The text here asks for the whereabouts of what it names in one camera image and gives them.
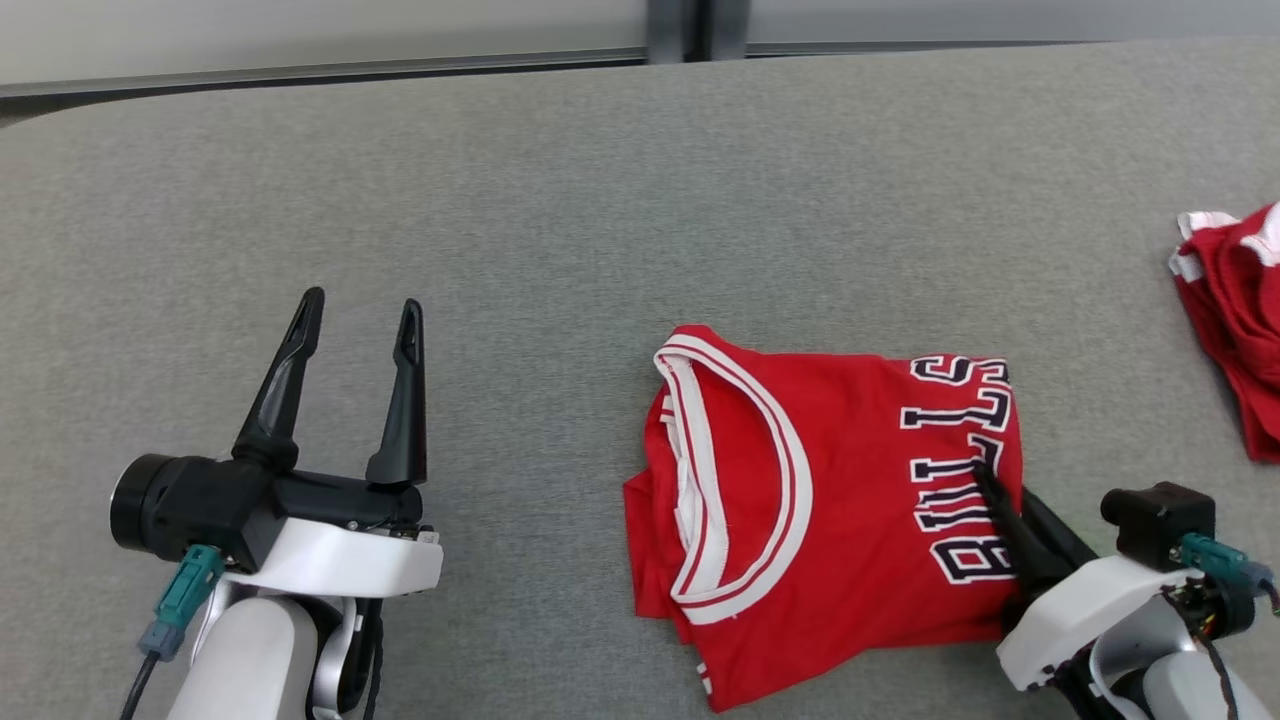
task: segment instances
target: basketball jersey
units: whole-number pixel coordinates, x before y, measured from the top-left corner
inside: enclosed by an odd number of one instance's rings
[[[1014,592],[974,483],[1021,496],[1004,360],[767,355],[685,325],[625,486],[636,614],[723,711],[870,647],[1000,637]]]

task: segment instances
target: folded red jersey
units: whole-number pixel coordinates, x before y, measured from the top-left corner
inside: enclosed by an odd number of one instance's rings
[[[655,364],[625,487],[636,614],[698,647],[713,710],[865,648],[1000,637],[1012,570],[973,470],[1020,501],[1004,360],[767,355],[686,325]]]
[[[1280,210],[1178,224],[1185,241],[1169,265],[1183,306],[1235,392],[1249,457],[1280,462]]]

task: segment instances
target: white wall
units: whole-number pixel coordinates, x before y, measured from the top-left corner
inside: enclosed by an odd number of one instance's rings
[[[644,45],[645,0],[0,0],[0,86]]]
[[[1280,0],[751,0],[748,42],[1277,35]]]

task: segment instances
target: gray table surface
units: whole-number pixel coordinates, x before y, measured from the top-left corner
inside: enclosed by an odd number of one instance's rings
[[[621,483],[650,354],[1004,355],[1027,483],[1100,550],[1111,487],[1176,480],[1280,562],[1165,258],[1187,209],[1280,197],[1280,45],[748,60],[219,91],[0,131],[0,697],[119,711],[172,566],[114,546],[137,455],[225,454],[301,291],[329,293],[301,466],[375,448],[426,309],[439,589],[387,607],[383,717],[703,717],[632,616]],[[868,652],[732,717],[1069,717],[989,644]],[[1280,623],[1222,643],[1280,708]],[[182,680],[161,667],[140,717]]]

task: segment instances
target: wire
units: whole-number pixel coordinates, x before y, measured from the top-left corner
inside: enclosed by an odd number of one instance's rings
[[[1208,639],[1208,635],[1204,634],[1199,623],[1192,620],[1187,615],[1174,593],[1166,591],[1164,596],[1165,602],[1167,602],[1170,607],[1174,609],[1174,612],[1178,612],[1178,616],[1183,619],[1187,629],[1196,635],[1196,639],[1199,641],[1202,646],[1204,646],[1204,651],[1208,653],[1208,661],[1213,664],[1213,671],[1217,673],[1219,680],[1222,685],[1222,700],[1226,701],[1226,720],[1240,720],[1240,710],[1235,705],[1235,689],[1231,688],[1231,676],[1226,671],[1226,662],[1222,661],[1222,656],[1217,652],[1217,647],[1213,646],[1213,641]]]
[[[374,634],[374,666],[369,670],[369,700],[365,701],[365,719],[374,720],[374,706],[378,705],[378,691],[383,685],[383,620],[378,619]]]
[[[1280,591],[1276,589],[1276,584],[1271,580],[1262,580],[1258,584],[1267,591],[1267,596],[1271,598],[1271,614],[1280,618]]]
[[[1240,711],[1235,706],[1235,691],[1231,688],[1231,676],[1226,673],[1226,662],[1222,662],[1222,656],[1213,647],[1213,641],[1208,639],[1208,635],[1198,628],[1196,628],[1196,639],[1204,646],[1204,650],[1208,652],[1208,661],[1213,664],[1213,670],[1217,671],[1217,676],[1222,683],[1222,700],[1226,701],[1226,720],[1240,720]]]
[[[129,697],[124,698],[124,710],[120,711],[120,720],[132,720],[133,714],[138,710],[138,701],[142,700],[142,691],[146,689],[147,680],[151,679],[151,671],[155,670],[159,661],[160,653],[154,650],[142,659],[142,667],[138,667],[138,676],[133,679],[133,687],[129,688]]]

